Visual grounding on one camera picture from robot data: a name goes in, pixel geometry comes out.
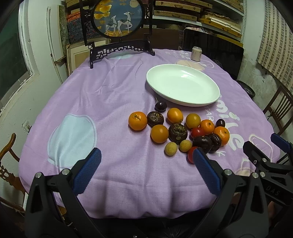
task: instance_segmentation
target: red tomato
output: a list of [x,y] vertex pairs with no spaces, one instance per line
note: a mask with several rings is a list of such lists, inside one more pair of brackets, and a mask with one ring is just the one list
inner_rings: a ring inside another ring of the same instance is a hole
[[191,137],[192,138],[195,138],[197,136],[203,136],[203,135],[205,135],[205,131],[204,131],[204,129],[202,129],[200,127],[196,127],[191,130]]
[[194,151],[196,148],[197,148],[197,146],[191,147],[190,150],[188,151],[188,156],[187,156],[187,158],[188,158],[189,163],[191,163],[191,164],[194,164],[194,163],[193,163],[193,158],[192,158],[192,153],[193,153],[193,151]]

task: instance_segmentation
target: tangerine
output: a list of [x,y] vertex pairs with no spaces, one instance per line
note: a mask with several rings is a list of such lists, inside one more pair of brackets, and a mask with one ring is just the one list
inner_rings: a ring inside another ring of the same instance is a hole
[[230,133],[227,128],[225,128],[223,126],[218,126],[215,128],[214,133],[217,134],[222,139],[221,146],[228,143],[228,141],[230,139]]
[[213,133],[215,129],[215,125],[213,124],[211,120],[206,119],[200,122],[200,128],[202,128],[205,131],[206,135],[209,135]]
[[196,128],[200,125],[200,116],[195,113],[190,113],[187,115],[185,122],[189,129]]
[[128,118],[128,124],[133,130],[142,130],[147,126],[147,117],[143,112],[133,112]]
[[168,129],[163,125],[155,125],[151,129],[151,138],[156,143],[164,143],[169,137]]
[[181,123],[183,121],[183,114],[178,108],[171,108],[167,112],[167,118],[172,124]]

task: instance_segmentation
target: blue gripper pad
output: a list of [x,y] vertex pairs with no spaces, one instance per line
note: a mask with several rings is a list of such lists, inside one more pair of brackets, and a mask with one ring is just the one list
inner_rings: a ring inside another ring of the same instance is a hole
[[276,146],[278,146],[285,153],[290,153],[291,146],[290,146],[289,142],[284,140],[282,137],[280,137],[276,133],[273,133],[271,135],[271,142],[273,142]]
[[96,149],[94,153],[85,162],[79,173],[73,180],[73,193],[77,196],[85,191],[88,183],[90,182],[93,174],[99,167],[102,160],[102,153],[99,149]]
[[198,169],[210,193],[219,196],[221,193],[221,181],[212,166],[207,161],[207,157],[199,149],[195,149],[192,154],[193,163]]

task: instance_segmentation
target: window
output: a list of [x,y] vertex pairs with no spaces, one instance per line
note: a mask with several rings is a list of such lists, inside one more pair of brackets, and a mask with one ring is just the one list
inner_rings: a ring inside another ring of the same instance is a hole
[[28,77],[19,40],[17,7],[0,32],[0,109]]

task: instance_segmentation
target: round embroidered picture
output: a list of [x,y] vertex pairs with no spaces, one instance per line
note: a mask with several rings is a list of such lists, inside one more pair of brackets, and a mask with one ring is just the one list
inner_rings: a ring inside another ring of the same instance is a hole
[[100,35],[121,38],[140,28],[144,15],[141,0],[101,0],[92,9],[91,18]]

